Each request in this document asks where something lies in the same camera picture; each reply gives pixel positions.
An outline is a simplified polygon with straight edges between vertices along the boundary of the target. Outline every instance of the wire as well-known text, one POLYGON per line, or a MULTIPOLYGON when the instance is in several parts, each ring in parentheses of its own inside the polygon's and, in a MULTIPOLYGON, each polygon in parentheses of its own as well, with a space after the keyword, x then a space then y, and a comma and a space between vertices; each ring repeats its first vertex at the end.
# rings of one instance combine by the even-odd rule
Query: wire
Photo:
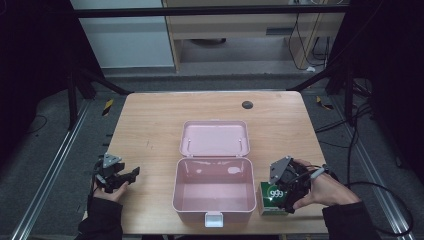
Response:
POLYGON ((351 121, 352 119, 360 118, 360 117, 362 117, 363 115, 365 115, 365 114, 367 114, 367 113, 370 113, 370 112, 371 112, 371 111, 370 111, 370 109, 371 109, 371 107, 367 107, 367 108, 365 108, 365 109, 363 109, 363 110, 357 111, 357 113, 356 113, 354 116, 352 116, 352 118, 351 118, 351 119, 339 120, 339 121, 337 121, 337 122, 333 122, 333 123, 330 123, 330 124, 328 124, 328 125, 325 125, 325 126, 322 126, 322 127, 320 127, 320 128, 317 128, 317 129, 315 130, 315 133, 321 133, 321 132, 329 131, 329 130, 334 129, 334 128, 336 128, 336 127, 338 127, 338 126, 340 126, 340 125, 342 125, 342 124, 344 124, 344 123, 346 123, 346 122, 351 121))
POLYGON ((317 37, 317 39, 315 40, 314 47, 312 48, 312 56, 316 60, 324 61, 324 65, 326 65, 327 60, 328 60, 328 55, 329 55, 329 52, 330 52, 330 37, 327 37, 327 42, 326 42, 324 53, 315 53, 315 49, 316 49, 316 46, 318 44, 319 39, 320 39, 320 37, 317 37))
POLYGON ((31 133, 35 133, 35 132, 38 132, 38 131, 40 131, 44 126, 46 126, 46 124, 47 124, 47 117, 45 117, 45 116, 43 116, 43 115, 36 115, 35 117, 41 117, 41 118, 43 118, 44 119, 44 122, 43 122, 43 124, 41 124, 41 126, 40 127, 38 127, 37 129, 35 129, 35 130, 32 130, 32 131, 29 131, 29 132, 27 132, 26 134, 31 134, 31 133))
POLYGON ((296 176, 295 178, 293 178, 290 181, 288 181, 285 185, 290 185, 290 184, 296 182, 297 180, 299 180, 299 179, 301 179, 301 178, 303 178, 303 177, 305 177, 307 175, 310 175, 310 174, 314 173, 316 170, 317 169, 309 170, 307 172, 304 172, 304 173, 300 174, 299 176, 296 176))
POLYGON ((318 142, 323 143, 323 144, 327 144, 327 145, 330 145, 330 146, 333 146, 333 147, 349 148, 349 146, 340 146, 340 145, 336 145, 336 144, 332 144, 332 143, 328 143, 328 142, 324 142, 324 141, 318 141, 318 142))
POLYGON ((408 208, 408 206, 406 205, 405 201, 403 201, 401 197, 399 197, 398 195, 396 195, 392 190, 390 190, 390 189, 388 189, 388 188, 386 188, 384 186, 381 186, 381 185, 379 185, 377 183, 366 182, 366 181, 357 181, 357 182, 352 182, 352 183, 349 183, 349 184, 345 184, 345 186, 348 187, 348 188, 350 188, 353 185, 371 185, 371 186, 378 187, 378 188, 381 188, 381 189, 389 192, 394 198, 396 198, 396 200, 399 203, 401 203, 401 205, 404 207, 404 209, 408 213, 409 219, 410 219, 410 223, 408 223, 409 228, 407 230, 405 230, 404 232, 394 233, 394 232, 391 232, 391 231, 388 231, 388 230, 385 230, 385 229, 381 229, 381 228, 379 228, 379 227, 377 227, 377 226, 374 225, 374 228, 377 229, 377 231, 380 231, 382 233, 385 233, 385 234, 391 235, 391 236, 395 236, 395 237, 401 237, 401 236, 404 236, 404 235, 407 235, 407 234, 411 233, 412 229, 414 228, 414 215, 412 215, 411 210, 408 208))
POLYGON ((352 136, 352 140, 350 142, 349 151, 348 151, 348 158, 347 158, 347 177, 346 177, 347 183, 345 184, 345 186, 350 189, 352 185, 359 185, 359 184, 372 185, 372 186, 375 186, 375 187, 382 188, 385 191, 389 192, 406 209, 406 212, 408 213, 409 218, 411 220, 411 223, 409 224, 409 228, 405 232, 402 232, 402 233, 394 233, 394 232, 391 232, 391 231, 387 231, 387 230, 381 229, 381 228, 379 228, 377 226, 374 226, 374 228, 377 229, 377 231, 380 231, 382 233, 385 233, 385 234, 388 234, 388 235, 391 235, 391 236, 395 236, 395 237, 404 236, 404 235, 409 234, 412 231, 413 226, 414 226, 414 217, 413 217, 411 211, 409 210, 408 206, 406 205, 406 203, 399 196, 397 196, 393 191, 391 191, 390 189, 388 189, 388 188, 386 188, 384 186, 381 186, 379 184, 372 183, 372 182, 366 182, 366 181, 358 181, 358 182, 353 182, 353 183, 350 182, 350 172, 351 172, 350 171, 350 165, 351 165, 352 149, 353 149, 353 146, 356 144, 356 142, 359 139, 359 131, 358 131, 358 119, 359 119, 359 117, 358 116, 359 116, 359 112, 361 111, 360 108, 363 107, 363 106, 365 106, 366 104, 368 104, 368 103, 364 103, 363 105, 361 105, 357 109, 357 113, 355 114, 356 117, 352 119, 353 120, 354 131, 353 131, 353 134, 352 134, 353 136, 352 136))
POLYGON ((322 4, 322 3, 317 3, 317 2, 315 2, 314 0, 311 0, 311 2, 313 3, 313 4, 322 4))
MULTIPOLYGON (((311 67, 323 66, 324 63, 322 63, 322 64, 311 63, 309 61, 309 59, 308 59, 308 56, 306 56, 305 45, 303 44, 303 40, 302 40, 302 37, 300 36, 300 31, 299 31, 299 15, 300 15, 299 13, 296 14, 296 21, 294 23, 293 31, 292 31, 292 33, 290 34, 290 37, 289 37, 289 52, 290 52, 290 55, 291 55, 291 57, 292 57, 292 59, 294 61, 294 55, 293 55, 293 52, 291 51, 291 38, 292 38, 292 36, 293 36, 293 34, 294 34, 295 30, 296 30, 297 35, 299 37, 300 45, 302 46, 303 56, 304 56, 305 60, 311 65, 311 67)), ((306 70, 306 68, 300 68, 299 66, 297 66, 296 61, 294 61, 294 65, 296 66, 296 68, 298 70, 306 70)))
POLYGON ((367 81, 365 81, 365 86, 362 86, 354 80, 353 85, 355 89, 360 92, 360 95, 365 97, 371 97, 371 91, 368 89, 367 81))

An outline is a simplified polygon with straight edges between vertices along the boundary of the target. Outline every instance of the floor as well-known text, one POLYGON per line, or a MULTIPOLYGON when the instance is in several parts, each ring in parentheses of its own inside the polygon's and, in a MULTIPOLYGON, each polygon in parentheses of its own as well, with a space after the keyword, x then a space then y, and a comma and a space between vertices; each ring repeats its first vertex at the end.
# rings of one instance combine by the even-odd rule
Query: floor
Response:
MULTIPOLYGON (((324 48, 325 44, 319 43, 316 56, 322 57, 319 54, 324 48)), ((313 59, 310 56, 311 61, 322 63, 313 59)), ((178 72, 148 72, 137 77, 110 76, 109 80, 137 92, 284 90, 314 74, 294 66, 282 38, 227 39, 225 43, 217 43, 217 40, 187 41, 181 63, 178 72)), ((315 129, 343 118, 343 94, 327 96, 324 86, 325 80, 302 92, 315 129), (317 104, 316 96, 321 96, 334 109, 317 104)), ((95 85, 95 88, 98 94, 94 100, 85 101, 79 97, 78 106, 83 120, 78 132, 67 131, 66 92, 59 92, 40 102, 38 115, 15 150, 12 164, 0 175, 0 239, 10 239, 17 229, 27 229, 25 234, 28 239, 72 239, 76 235, 77 224, 85 211, 91 169, 99 155, 107 151, 125 102, 125 96, 100 85, 95 85), (102 116, 105 103, 111 98, 114 100, 113 107, 107 116, 102 116), (65 141, 70 143, 70 148, 63 148, 65 141), (35 217, 27 220, 26 214, 35 217)), ((356 96, 354 102, 360 106, 366 103, 366 99, 356 96)), ((347 146, 352 130, 348 125, 341 125, 331 131, 317 133, 327 163, 338 173, 341 182, 346 181, 347 146)), ((358 132, 360 139, 351 153, 352 181, 382 182, 402 196, 415 220, 412 235, 396 238, 382 234, 383 238, 424 239, 423 185, 412 171, 396 166, 390 144, 371 113, 360 118, 358 132)), ((402 231, 410 222, 403 208, 396 207, 400 206, 399 203, 391 201, 384 192, 367 186, 355 187, 354 191, 366 201, 375 225, 391 231, 399 227, 402 231)), ((326 236, 310 237, 326 239, 326 236)), ((305 238, 305 235, 287 236, 287 239, 305 238)))

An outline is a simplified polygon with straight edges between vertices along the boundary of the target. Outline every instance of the gray floor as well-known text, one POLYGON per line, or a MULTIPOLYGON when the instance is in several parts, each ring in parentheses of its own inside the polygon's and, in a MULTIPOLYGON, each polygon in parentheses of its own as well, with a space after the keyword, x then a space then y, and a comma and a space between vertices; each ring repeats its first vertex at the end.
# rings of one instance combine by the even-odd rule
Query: gray floor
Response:
MULTIPOLYGON (((181 69, 178 73, 149 72, 138 77, 113 76, 110 80, 137 92, 284 90, 312 75, 311 72, 295 68, 282 39, 227 39, 225 44, 187 41, 184 44, 181 69)), ((328 110, 316 103, 317 95, 326 99, 323 86, 325 81, 302 93, 315 129, 341 119, 337 109, 328 110)), ((44 205, 39 208, 31 236, 59 236, 58 239, 64 239, 63 236, 75 236, 77 233, 77 225, 85 211, 90 171, 98 156, 106 152, 109 135, 114 132, 125 102, 125 96, 119 96, 98 85, 95 87, 98 90, 95 100, 79 99, 80 107, 88 104, 87 115, 44 205), (104 105, 110 98, 114 99, 112 109, 108 116, 102 116, 104 105)), ((342 94, 329 98, 329 101, 337 106, 340 98, 342 94)), ((364 101, 363 98, 355 98, 358 106, 364 101)), ((67 134, 66 92, 59 92, 40 102, 37 114, 39 117, 29 129, 29 132, 34 132, 25 136, 12 156, 12 164, 0 175, 0 239, 9 239, 9 235, 19 224, 67 134)), ((424 202, 423 185, 412 171, 396 167, 390 145, 377 123, 372 120, 371 114, 359 120, 358 131, 358 145, 363 144, 378 175, 387 187, 402 196, 414 213, 414 238, 405 239, 424 239, 424 216, 421 210, 421 203, 424 202)), ((327 163, 337 173, 341 182, 345 182, 348 151, 343 147, 350 143, 348 128, 340 126, 317 136, 327 163)), ((355 150, 351 163, 352 181, 370 178, 360 158, 359 151, 355 150)), ((375 225, 391 230, 387 213, 382 208, 384 202, 376 197, 378 194, 370 187, 353 189, 366 202, 375 225)), ((385 239, 397 239, 382 236, 385 239)), ((325 237, 312 236, 312 239, 325 237)))

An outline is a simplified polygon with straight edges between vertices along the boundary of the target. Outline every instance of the table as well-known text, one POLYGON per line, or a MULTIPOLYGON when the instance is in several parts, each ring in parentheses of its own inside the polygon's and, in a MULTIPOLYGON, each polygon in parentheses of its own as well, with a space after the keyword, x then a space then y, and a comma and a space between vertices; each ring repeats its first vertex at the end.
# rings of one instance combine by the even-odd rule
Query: table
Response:
POLYGON ((286 155, 312 164, 325 162, 302 96, 298 92, 169 92, 130 94, 108 153, 123 158, 128 172, 141 167, 137 181, 122 197, 125 234, 294 234, 326 233, 322 206, 289 216, 252 213, 247 224, 205 228, 183 223, 172 197, 183 124, 188 120, 243 120, 250 140, 255 187, 268 181, 269 165, 286 155), (253 108, 244 109, 242 102, 253 108))

